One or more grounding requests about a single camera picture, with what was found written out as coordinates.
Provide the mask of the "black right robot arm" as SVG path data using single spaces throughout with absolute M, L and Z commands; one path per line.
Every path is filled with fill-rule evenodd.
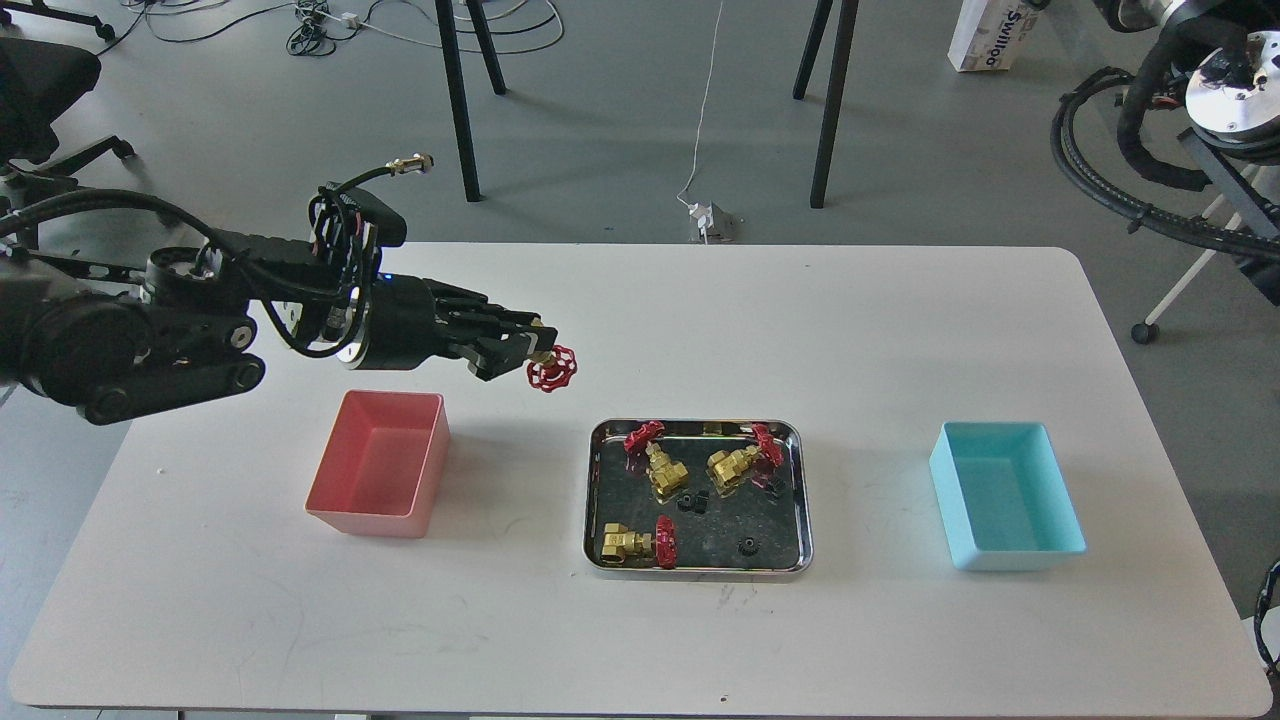
M 1275 1 L 1098 1 L 1120 33 L 1151 35 L 1133 70 L 1106 67 L 1068 91 L 1050 131 L 1059 169 L 1088 199 L 1146 229 L 1229 256 L 1277 301 L 1277 22 Z M 1076 114 L 1116 97 L 1115 143 L 1156 187 L 1220 196 L 1226 218 L 1142 199 L 1096 169 Z

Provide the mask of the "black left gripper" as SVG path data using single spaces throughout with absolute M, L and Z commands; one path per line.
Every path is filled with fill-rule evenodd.
M 349 345 L 353 370 L 413 370 L 430 357 L 461 359 L 480 380 L 515 372 L 531 354 L 550 352 L 558 331 L 536 313 L 415 275 L 376 275 L 360 333 Z

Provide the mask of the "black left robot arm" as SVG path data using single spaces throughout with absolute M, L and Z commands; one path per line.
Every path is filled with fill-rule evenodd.
M 3 215 L 3 383 L 24 386 L 109 425 L 259 386 L 259 302 L 288 348 L 355 370 L 413 370 L 461 359 L 481 380 L 524 369 L 530 386 L 566 387 L 579 365 L 535 313 L 439 281 L 381 270 L 404 219 L 364 183 L 424 173 L 416 154 L 321 186 L 307 241 L 221 231 L 147 193 L 77 190 Z M 165 247 L 142 266 L 40 252 L 26 233 L 105 209 L 155 211 L 195 229 L 197 247 Z

